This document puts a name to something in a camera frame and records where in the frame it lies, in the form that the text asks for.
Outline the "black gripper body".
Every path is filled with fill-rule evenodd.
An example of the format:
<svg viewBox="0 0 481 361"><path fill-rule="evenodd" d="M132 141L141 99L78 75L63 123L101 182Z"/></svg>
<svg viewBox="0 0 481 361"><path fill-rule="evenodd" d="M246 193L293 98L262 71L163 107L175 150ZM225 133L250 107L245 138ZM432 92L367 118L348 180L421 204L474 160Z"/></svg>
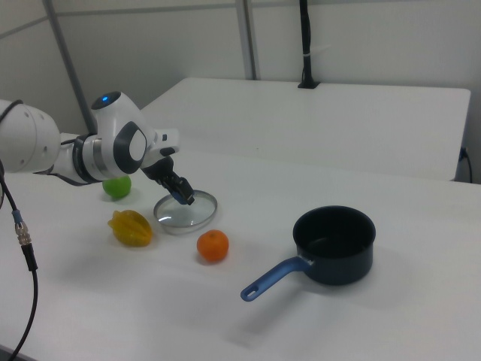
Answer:
<svg viewBox="0 0 481 361"><path fill-rule="evenodd" d="M174 161L170 156L160 159L153 165L143 167L141 171L152 181L161 185L161 179L169 177L175 182L179 176L174 172Z"/></svg>

